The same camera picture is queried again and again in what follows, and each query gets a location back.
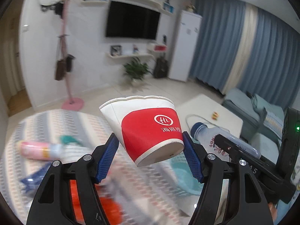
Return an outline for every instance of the hi logo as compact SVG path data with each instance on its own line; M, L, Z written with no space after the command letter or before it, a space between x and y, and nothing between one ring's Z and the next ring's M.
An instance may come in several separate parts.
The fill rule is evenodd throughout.
M165 126L171 126L173 124L173 120L165 115L156 115L154 120L155 122Z

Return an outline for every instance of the coat rack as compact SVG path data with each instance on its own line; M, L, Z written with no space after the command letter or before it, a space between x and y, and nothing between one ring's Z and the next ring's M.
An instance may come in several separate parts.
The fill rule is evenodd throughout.
M66 25L67 25L67 14L68 14L68 7L69 7L70 0L64 1L64 8L62 12L62 29L61 29L61 54L63 56L64 63L66 65L67 59L67 42L66 42ZM68 100L64 102L62 105L62 109L64 110L72 110L72 111L80 111L84 106L84 101L80 98L73 98L71 94L71 87L70 87L70 78L69 74L66 72L64 76L64 80L66 83L67 93L68 93Z

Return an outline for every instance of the plastic water bottle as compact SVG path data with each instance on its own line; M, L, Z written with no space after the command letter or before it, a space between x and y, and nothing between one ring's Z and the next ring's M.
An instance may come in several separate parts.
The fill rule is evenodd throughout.
M223 135L225 138L229 139L231 142L235 143L238 147L242 148L245 152L251 156L260 159L261 153L254 149L251 145L240 140L239 138L233 136L229 132L219 128L208 128L207 125L203 123L196 123L193 125L191 131L191 136L200 142L205 148L207 153L213 153L219 157L222 161L230 161L229 154L215 145L215 136L218 134Z

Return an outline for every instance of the black tv screen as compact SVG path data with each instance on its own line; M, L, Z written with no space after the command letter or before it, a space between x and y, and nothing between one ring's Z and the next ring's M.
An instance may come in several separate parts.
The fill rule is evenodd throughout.
M112 1L106 37L156 39L160 13L144 7Z

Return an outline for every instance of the cable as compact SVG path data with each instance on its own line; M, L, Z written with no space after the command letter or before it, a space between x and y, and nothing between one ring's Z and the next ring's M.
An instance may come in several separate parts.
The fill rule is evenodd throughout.
M224 129L225 131L228 131L228 132L230 133L229 129L223 128L223 127L221 127L221 126L218 126L218 125L216 125L216 124L214 124L214 123L208 121L207 119L203 118L202 116L199 116L199 115L196 115L196 114L188 114L188 115L185 117L185 123L187 124L187 127L188 127L188 129L189 129L189 132L191 132L191 128L190 128L190 126L188 125L188 119L189 119L190 117L198 117L198 118L204 119L204 120L205 120L206 122L208 122L209 124L214 125L214 126L216 126L216 127L218 127L218 128Z

